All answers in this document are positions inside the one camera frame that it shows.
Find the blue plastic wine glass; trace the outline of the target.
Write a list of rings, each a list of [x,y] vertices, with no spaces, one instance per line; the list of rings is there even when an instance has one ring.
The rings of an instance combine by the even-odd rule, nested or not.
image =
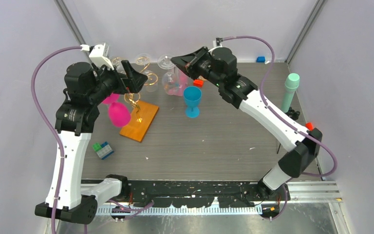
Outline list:
[[[189,86],[183,92],[186,104],[185,114],[189,118],[196,118],[200,114],[199,104],[202,98],[202,91],[196,86]]]

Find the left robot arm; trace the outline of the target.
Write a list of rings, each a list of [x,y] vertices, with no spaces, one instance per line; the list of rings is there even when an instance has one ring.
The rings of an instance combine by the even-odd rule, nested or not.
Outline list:
[[[53,183],[46,200],[35,207],[36,215],[89,224],[103,203],[111,198],[119,202],[129,198],[128,179],[122,175],[107,175],[93,188],[81,189],[85,153],[99,116],[99,104],[111,94],[138,93],[147,81],[147,76],[137,72],[129,61],[121,64],[124,73],[87,62],[67,68],[65,100],[53,126],[58,146]]]

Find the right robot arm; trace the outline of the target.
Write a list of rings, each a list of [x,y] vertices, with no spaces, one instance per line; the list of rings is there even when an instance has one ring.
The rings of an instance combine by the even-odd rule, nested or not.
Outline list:
[[[299,177],[318,156],[321,131],[298,124],[267,100],[254,82],[239,74],[237,58],[230,49],[219,47],[210,52],[207,47],[202,47],[170,60],[189,78],[197,80],[203,77],[217,86],[223,100],[253,117],[287,151],[258,181],[261,198],[271,200],[278,194],[278,188]]]

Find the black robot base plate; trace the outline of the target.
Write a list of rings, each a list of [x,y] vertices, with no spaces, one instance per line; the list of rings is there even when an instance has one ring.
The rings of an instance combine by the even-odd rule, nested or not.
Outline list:
[[[125,202],[141,208],[152,203],[155,208],[208,208],[218,204],[220,208],[255,207],[262,202],[289,201],[286,185],[274,192],[260,188],[250,181],[154,181],[130,180],[121,194],[112,201]]]

